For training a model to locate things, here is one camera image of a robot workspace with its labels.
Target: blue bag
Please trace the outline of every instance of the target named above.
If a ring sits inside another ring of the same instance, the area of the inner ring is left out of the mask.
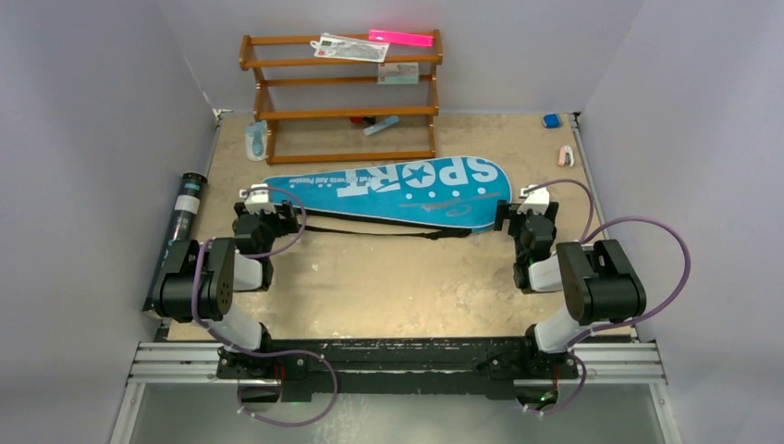
[[[422,236],[430,239],[490,229],[497,202],[511,200],[504,171],[472,156],[275,176],[264,183],[291,191],[314,215],[442,230]],[[273,193],[273,199],[281,204],[288,197]]]

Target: floor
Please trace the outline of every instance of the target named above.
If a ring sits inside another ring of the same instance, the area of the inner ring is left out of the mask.
[[[568,122],[567,116],[562,119]],[[232,205],[239,189],[265,177],[384,164],[252,162],[244,146],[244,128],[250,122],[250,116],[223,120],[195,232],[198,240],[231,236]],[[574,167],[556,165],[562,145],[576,147],[569,125],[544,129],[539,116],[453,115],[437,117],[435,128],[439,156],[492,160],[507,172],[513,190],[556,178],[587,183],[576,149]],[[373,137],[363,136],[347,120],[323,120],[282,124],[277,152],[404,151],[426,146],[423,122],[414,119]],[[549,190],[561,203],[558,240],[579,238],[588,215],[583,191],[569,184]],[[314,225],[322,227],[406,230],[315,219]],[[437,241],[308,232],[299,244],[273,258],[276,274],[269,291],[236,293],[235,301],[279,339],[519,335],[564,302],[561,293],[522,294],[515,289],[513,256],[512,240],[505,232]],[[168,338],[209,339],[200,328],[177,323]]]

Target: black strap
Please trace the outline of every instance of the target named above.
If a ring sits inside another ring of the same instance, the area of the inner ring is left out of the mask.
[[[336,234],[359,234],[362,236],[384,236],[384,237],[409,237],[409,238],[424,238],[431,241],[437,241],[444,238],[465,238],[471,234],[470,228],[444,228],[430,233],[360,233],[357,231],[345,231],[342,229],[321,228],[312,225],[305,226],[306,231],[314,233],[336,233]]]

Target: white wall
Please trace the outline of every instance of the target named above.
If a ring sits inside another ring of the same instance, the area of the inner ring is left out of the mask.
[[[439,28],[441,106],[451,112],[581,110],[643,0],[159,0],[197,81],[214,107],[248,111],[253,77],[239,69],[243,34],[364,32]],[[300,56],[311,56],[302,46]],[[375,75],[354,68],[357,75]],[[297,68],[301,77],[313,68]],[[279,70],[269,72],[271,78]],[[278,88],[281,108],[418,104],[411,87]]]
[[[784,436],[782,106],[784,3],[647,0],[581,118],[606,216],[657,216],[692,248],[682,297],[643,325],[688,443]],[[677,248],[612,233],[661,301]]]
[[[0,1],[0,440],[108,440],[213,116],[151,0]]]

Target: pink object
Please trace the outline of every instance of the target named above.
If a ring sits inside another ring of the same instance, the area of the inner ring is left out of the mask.
[[[370,30],[368,40],[371,42],[408,44],[411,46],[433,46],[432,35],[407,34],[405,32]]]

